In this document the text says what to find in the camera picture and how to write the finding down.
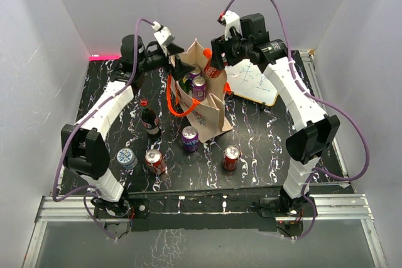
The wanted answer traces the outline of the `beige canvas tote bag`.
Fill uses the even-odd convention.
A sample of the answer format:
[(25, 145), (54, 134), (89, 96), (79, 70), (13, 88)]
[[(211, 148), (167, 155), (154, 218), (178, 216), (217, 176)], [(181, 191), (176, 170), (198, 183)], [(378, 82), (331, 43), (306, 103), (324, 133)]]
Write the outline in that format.
[(168, 77), (166, 100), (169, 111), (176, 117), (185, 117), (190, 125), (198, 130), (198, 139), (201, 143), (219, 136), (233, 129), (232, 124), (225, 117), (225, 95), (229, 93), (230, 85), (226, 71), (222, 71), (216, 78), (205, 74), (205, 66), (209, 58), (205, 56), (205, 48), (195, 40), (187, 51), (179, 54), (183, 63), (200, 67), (201, 76), (206, 79), (206, 99), (196, 101), (192, 95), (186, 93), (178, 81)]

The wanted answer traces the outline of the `cola glass bottle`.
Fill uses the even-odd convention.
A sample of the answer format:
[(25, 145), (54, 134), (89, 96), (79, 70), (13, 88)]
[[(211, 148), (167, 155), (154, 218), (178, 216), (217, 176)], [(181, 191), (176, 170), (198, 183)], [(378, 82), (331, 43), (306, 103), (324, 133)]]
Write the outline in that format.
[(141, 105), (141, 122), (148, 133), (149, 137), (157, 140), (161, 136), (161, 129), (158, 116), (155, 111), (149, 106), (147, 99), (140, 100)]

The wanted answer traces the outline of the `green glass bottle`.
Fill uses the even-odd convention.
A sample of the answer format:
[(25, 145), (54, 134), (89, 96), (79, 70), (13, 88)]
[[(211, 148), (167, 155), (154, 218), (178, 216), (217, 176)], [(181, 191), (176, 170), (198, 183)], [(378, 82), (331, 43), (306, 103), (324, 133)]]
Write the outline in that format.
[(189, 92), (190, 92), (191, 89), (192, 89), (191, 81), (190, 81), (190, 80), (186, 80), (185, 82), (180, 81), (180, 85), (181, 85), (182, 90), (183, 90), (186, 94), (189, 94)]

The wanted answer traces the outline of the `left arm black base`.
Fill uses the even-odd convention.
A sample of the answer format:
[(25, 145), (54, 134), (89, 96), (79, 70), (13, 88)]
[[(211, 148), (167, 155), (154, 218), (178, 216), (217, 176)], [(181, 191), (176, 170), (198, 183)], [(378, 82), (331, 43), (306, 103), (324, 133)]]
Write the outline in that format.
[(90, 203), (95, 206), (97, 218), (114, 217), (134, 220), (135, 218), (145, 219), (149, 217), (149, 200), (143, 197), (126, 195), (117, 202), (92, 197)]

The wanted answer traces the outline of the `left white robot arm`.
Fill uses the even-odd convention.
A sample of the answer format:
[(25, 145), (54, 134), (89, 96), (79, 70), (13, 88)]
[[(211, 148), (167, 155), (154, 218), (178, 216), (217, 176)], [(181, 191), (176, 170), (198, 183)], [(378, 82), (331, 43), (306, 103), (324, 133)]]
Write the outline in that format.
[(192, 68), (179, 57), (184, 49), (174, 43), (174, 36), (164, 31), (154, 34), (150, 51), (140, 36), (122, 39), (121, 57), (112, 64), (110, 80), (98, 101), (75, 125), (62, 128), (61, 164), (86, 180), (108, 201), (108, 210), (116, 217), (129, 211), (130, 202), (123, 198), (124, 188), (109, 169), (110, 156), (105, 140), (113, 122), (137, 94), (146, 73), (164, 68), (175, 80)]

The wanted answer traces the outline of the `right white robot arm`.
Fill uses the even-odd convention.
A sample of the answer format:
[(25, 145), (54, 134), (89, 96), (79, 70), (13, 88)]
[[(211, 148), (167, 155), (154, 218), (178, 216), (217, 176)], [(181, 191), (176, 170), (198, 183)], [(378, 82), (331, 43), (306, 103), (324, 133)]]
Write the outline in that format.
[(329, 116), (311, 98), (289, 49), (281, 39), (270, 39), (262, 14), (239, 17), (227, 11), (218, 22), (225, 31), (211, 41), (211, 66), (222, 70), (249, 60), (273, 84), (293, 119), (296, 132), (286, 140), (290, 167), (279, 200), (284, 214), (296, 215), (306, 201), (308, 179), (339, 129), (339, 118)]

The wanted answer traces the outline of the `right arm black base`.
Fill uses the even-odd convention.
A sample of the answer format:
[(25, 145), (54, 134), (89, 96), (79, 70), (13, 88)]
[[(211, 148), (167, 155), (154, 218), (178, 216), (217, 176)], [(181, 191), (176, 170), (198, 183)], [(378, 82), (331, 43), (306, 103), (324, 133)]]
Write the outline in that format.
[(263, 218), (290, 217), (291, 224), (300, 223), (303, 217), (316, 218), (318, 215), (313, 198), (301, 196), (291, 199), (284, 193), (261, 197), (251, 205), (251, 210)]

